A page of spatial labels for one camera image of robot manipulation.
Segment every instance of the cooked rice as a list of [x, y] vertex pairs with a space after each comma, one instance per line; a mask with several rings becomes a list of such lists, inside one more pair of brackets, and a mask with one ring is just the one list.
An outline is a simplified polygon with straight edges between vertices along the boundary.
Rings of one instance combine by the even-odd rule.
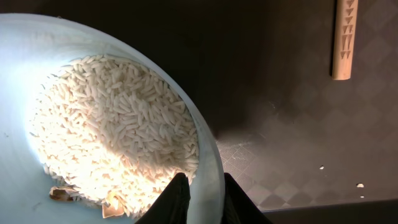
[[115, 193], [140, 217], [178, 172], [198, 167], [185, 103], [153, 70], [126, 58], [86, 56], [50, 75], [32, 125], [44, 171], [89, 207]]

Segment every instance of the pile of white rice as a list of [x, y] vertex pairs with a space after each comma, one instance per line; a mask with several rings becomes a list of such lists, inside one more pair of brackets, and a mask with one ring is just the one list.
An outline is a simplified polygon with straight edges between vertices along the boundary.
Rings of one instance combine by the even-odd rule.
[[174, 175], [198, 167], [197, 132], [185, 103], [147, 67], [87, 56], [49, 75], [32, 125], [44, 170], [86, 205], [115, 194], [142, 216]]

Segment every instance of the brown food piece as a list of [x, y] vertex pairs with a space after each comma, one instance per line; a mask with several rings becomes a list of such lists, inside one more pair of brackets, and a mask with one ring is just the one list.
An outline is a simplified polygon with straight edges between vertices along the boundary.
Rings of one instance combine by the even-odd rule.
[[122, 203], [118, 200], [117, 197], [113, 197], [111, 199], [111, 203], [107, 207], [106, 204], [102, 204], [102, 217], [109, 218], [109, 217], [119, 217], [124, 214], [124, 209]]
[[50, 198], [61, 202], [72, 202], [73, 197], [70, 194], [77, 192], [71, 187], [52, 187], [50, 189]]

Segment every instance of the table surface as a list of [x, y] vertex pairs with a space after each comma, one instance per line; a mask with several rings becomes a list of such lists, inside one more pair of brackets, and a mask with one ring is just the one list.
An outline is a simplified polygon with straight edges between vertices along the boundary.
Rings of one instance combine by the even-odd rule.
[[396, 0], [360, 0], [342, 82], [330, 77], [334, 1], [3, 0], [0, 12], [61, 16], [152, 59], [262, 210], [398, 198]]

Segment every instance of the white bowl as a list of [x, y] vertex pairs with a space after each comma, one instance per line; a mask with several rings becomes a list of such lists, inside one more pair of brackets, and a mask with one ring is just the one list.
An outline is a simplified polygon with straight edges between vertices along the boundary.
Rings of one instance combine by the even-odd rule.
[[200, 148], [188, 223], [219, 224], [224, 204], [221, 159], [209, 127], [188, 95], [159, 66], [120, 40], [76, 22], [30, 14], [0, 15], [0, 223], [131, 223], [128, 218], [103, 220], [99, 210], [49, 199], [53, 182], [28, 137], [27, 118], [41, 79], [74, 58], [95, 54], [146, 65], [184, 100]]

